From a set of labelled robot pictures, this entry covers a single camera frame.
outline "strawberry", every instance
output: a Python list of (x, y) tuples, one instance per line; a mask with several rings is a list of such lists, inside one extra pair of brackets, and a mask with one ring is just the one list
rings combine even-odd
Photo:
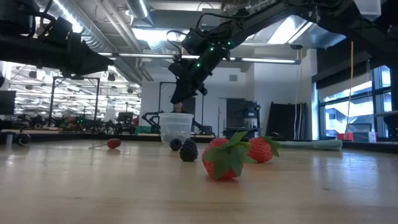
[(213, 179), (232, 179), (242, 174), (244, 163), (255, 160), (246, 154), (251, 148), (247, 142), (240, 140), (248, 132), (235, 133), (230, 140), (225, 138), (213, 139), (202, 154), (202, 162), (209, 176)]
[(248, 156), (257, 162), (267, 162), (272, 159), (272, 155), (279, 157), (278, 148), (280, 144), (273, 141), (271, 137), (258, 137), (249, 140), (251, 149)]

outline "door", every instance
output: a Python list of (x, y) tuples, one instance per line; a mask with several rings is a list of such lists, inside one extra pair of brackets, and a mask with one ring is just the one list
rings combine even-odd
[(218, 99), (218, 137), (224, 136), (223, 131), (226, 128), (226, 98)]

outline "table surface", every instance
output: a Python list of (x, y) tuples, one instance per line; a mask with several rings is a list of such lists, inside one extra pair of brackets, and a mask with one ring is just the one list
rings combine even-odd
[[(397, 223), (398, 156), (282, 149), (236, 180), (160, 142), (0, 146), (2, 223)], [(206, 144), (198, 144), (200, 154)]]

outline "strawberry leaves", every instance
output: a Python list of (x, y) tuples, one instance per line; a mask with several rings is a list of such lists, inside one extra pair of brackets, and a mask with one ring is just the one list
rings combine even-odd
[(271, 146), (272, 155), (279, 157), (278, 149), (280, 148), (280, 144), (273, 141), (270, 136), (264, 136), (262, 138)]
[(219, 147), (211, 147), (207, 150), (204, 159), (208, 162), (214, 162), (214, 179), (224, 176), (230, 168), (236, 176), (240, 176), (244, 163), (256, 162), (246, 155), (251, 148), (250, 143), (241, 142), (247, 133), (247, 131), (235, 133), (227, 143)]

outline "clear plastic bin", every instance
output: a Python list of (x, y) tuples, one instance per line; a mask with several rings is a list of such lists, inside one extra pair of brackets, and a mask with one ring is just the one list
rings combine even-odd
[(173, 139), (184, 142), (191, 137), (193, 114), (161, 113), (159, 119), (162, 142), (168, 143)]

